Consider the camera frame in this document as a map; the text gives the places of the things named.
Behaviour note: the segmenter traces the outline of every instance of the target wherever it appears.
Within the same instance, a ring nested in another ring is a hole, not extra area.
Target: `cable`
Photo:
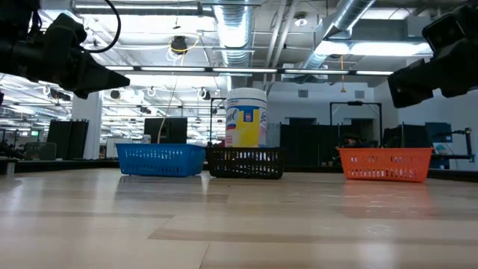
[[[175,55],[174,52],[171,50],[171,47],[168,48],[166,51],[166,60],[176,62],[177,60],[181,59],[183,55]]]
[[[388,17],[388,19],[390,19],[393,15],[395,15],[395,13],[397,13],[397,12],[398,12],[399,10],[401,10],[401,9],[406,10],[406,11],[409,13],[410,16],[412,15],[412,12],[410,12],[410,10],[409,10],[408,8],[406,8],[406,7],[399,7],[399,8],[397,8],[397,9]]]
[[[181,67],[182,67],[182,64],[184,63],[184,59],[185,59],[185,58],[186,58],[186,55],[183,55],[183,57],[181,58],[181,63],[180,63],[180,66],[181,66]],[[170,111],[171,102],[173,101],[174,93],[175,93],[175,91],[176,91],[176,86],[178,85],[178,78],[179,78],[179,77],[176,76],[176,81],[174,82],[173,91],[171,92],[170,100],[169,100],[169,102],[167,103],[167,108],[166,108],[166,111],[164,112],[163,121],[161,122],[161,126],[159,127],[158,143],[159,143],[160,140],[161,140],[161,131],[163,130],[164,123],[166,122],[167,113]]]
[[[86,51],[86,52],[89,52],[89,53],[103,53],[103,52],[107,52],[108,50],[110,50],[111,48],[113,48],[114,45],[117,44],[118,39],[120,38],[120,34],[121,34],[121,18],[120,18],[120,14],[118,13],[118,10],[114,7],[114,5],[111,3],[110,0],[105,0],[105,2],[106,2],[106,4],[108,4],[108,5],[111,7],[111,10],[113,11],[114,15],[116,15],[116,17],[117,17],[117,21],[118,21],[117,34],[114,36],[114,39],[113,39],[113,41],[111,41],[110,45],[104,47],[103,49],[89,50],[89,49],[81,48],[82,50],[84,50],[84,51]]]

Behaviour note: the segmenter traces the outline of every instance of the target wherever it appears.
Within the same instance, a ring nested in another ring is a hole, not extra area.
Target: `black stand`
[[[380,125],[380,137],[379,137],[379,145],[382,145],[382,103],[378,102],[360,102],[360,101],[352,101],[352,102],[330,102],[329,105],[329,113],[330,113],[330,126],[333,126],[333,113],[332,113],[332,106],[333,105],[350,105],[350,106],[362,106],[362,105],[376,105],[379,107],[379,125]]]
[[[213,116],[213,110],[216,109],[216,108],[213,108],[213,102],[215,100],[226,100],[226,98],[211,98],[211,110],[209,111],[209,142],[210,143],[212,143],[212,116]]]
[[[446,136],[446,135],[464,135],[466,140],[466,155],[433,155],[432,158],[434,159],[456,159],[456,160],[470,160],[470,162],[475,162],[475,154],[471,149],[471,129],[465,128],[465,130],[458,130],[448,133],[440,133],[436,134],[435,136]]]

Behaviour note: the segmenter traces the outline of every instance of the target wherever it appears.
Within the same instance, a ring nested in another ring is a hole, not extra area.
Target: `disinfecting wipes container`
[[[226,100],[226,147],[266,147],[267,96],[263,90],[238,88]]]

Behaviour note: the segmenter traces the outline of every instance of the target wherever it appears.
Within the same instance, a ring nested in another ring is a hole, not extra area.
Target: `fluorescent light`
[[[212,72],[266,72],[266,73],[275,73],[277,69],[273,68],[213,68]]]
[[[357,71],[357,75],[391,75],[392,71]]]
[[[166,6],[161,6],[161,5],[121,5],[121,4],[115,4],[114,6],[117,10],[123,10],[123,9],[135,9],[135,10],[161,10],[161,9],[170,9],[171,7],[166,7]],[[75,9],[109,9],[110,7],[107,5],[103,4],[77,4],[75,6]],[[175,6],[175,9],[179,10],[197,10],[197,7],[191,7],[191,6]]]
[[[27,132],[30,131],[30,128],[6,128],[7,131],[22,131]]]
[[[108,68],[109,70],[112,70],[112,71],[133,71],[134,70],[133,67],[120,67],[120,66],[118,66],[118,67],[111,66],[111,67],[106,67],[106,68]]]
[[[347,70],[327,70],[327,69],[285,69],[287,74],[308,74],[308,75],[347,75],[349,71]]]
[[[254,53],[254,49],[233,49],[233,48],[214,48],[212,49],[213,52],[248,52]]]
[[[163,72],[204,72],[204,67],[141,67],[143,71]]]
[[[413,56],[426,50],[423,43],[413,44],[405,42],[360,42],[352,46],[351,55],[370,56]]]
[[[19,113],[27,113],[27,114],[34,114],[35,111],[30,109],[30,108],[26,108],[26,107],[21,107],[21,106],[18,106],[18,105],[11,105],[10,106],[15,112],[19,112]]]
[[[349,54],[349,46],[346,43],[322,41],[314,50],[318,55],[346,55]]]

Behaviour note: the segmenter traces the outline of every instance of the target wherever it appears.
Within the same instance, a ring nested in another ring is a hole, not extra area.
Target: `air duct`
[[[217,34],[220,45],[227,49],[248,49],[252,30],[252,8],[237,5],[214,6],[217,18]],[[250,53],[246,51],[223,51],[227,67],[249,67]],[[246,78],[232,78],[232,88],[245,87]]]
[[[341,0],[338,2],[337,11],[333,14],[332,24],[324,31],[322,31],[322,40],[324,37],[329,37],[332,34],[337,34],[340,31],[349,31],[358,22],[358,20],[365,14],[367,9],[372,6],[375,0]],[[303,69],[317,69],[319,68],[328,55],[320,55],[312,52],[305,60],[300,68]]]

